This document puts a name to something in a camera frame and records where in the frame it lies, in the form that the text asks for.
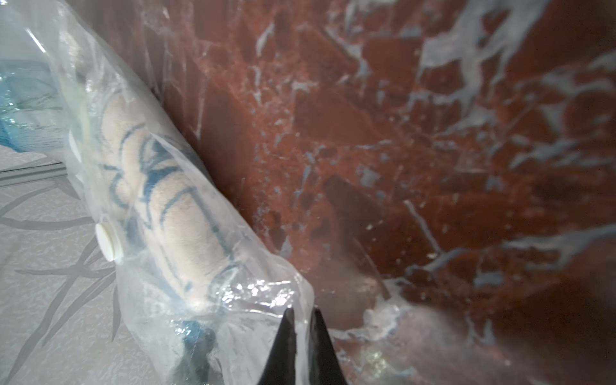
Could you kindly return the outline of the clear plastic vacuum bag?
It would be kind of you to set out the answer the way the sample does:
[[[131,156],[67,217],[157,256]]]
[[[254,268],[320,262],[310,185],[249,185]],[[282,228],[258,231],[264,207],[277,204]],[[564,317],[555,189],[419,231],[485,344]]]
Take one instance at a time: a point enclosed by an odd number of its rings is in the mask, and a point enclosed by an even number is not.
[[[62,161],[168,384],[306,384],[314,292],[63,1],[1,4],[1,143]]]

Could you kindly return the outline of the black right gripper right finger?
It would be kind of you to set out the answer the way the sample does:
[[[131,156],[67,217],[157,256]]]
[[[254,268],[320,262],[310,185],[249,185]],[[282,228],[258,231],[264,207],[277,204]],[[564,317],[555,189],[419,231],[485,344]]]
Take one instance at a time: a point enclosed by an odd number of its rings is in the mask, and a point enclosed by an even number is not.
[[[317,307],[311,316],[308,351],[310,385],[348,385],[322,312]]]

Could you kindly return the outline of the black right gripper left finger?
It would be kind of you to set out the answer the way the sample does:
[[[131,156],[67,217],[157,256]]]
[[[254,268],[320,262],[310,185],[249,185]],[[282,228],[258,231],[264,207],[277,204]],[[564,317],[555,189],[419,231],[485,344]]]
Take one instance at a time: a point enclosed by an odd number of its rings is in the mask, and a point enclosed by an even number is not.
[[[287,308],[258,385],[295,385],[296,343],[295,312],[292,308]]]

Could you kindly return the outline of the blue white striped towel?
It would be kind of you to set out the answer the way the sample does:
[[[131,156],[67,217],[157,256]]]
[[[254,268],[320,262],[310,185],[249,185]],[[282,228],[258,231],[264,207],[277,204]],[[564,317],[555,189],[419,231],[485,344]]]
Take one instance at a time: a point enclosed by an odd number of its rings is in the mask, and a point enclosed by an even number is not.
[[[104,106],[96,148],[110,213],[136,226],[157,273],[187,308],[213,306],[234,256],[215,216],[226,199],[189,160],[193,150],[168,119],[123,92]]]

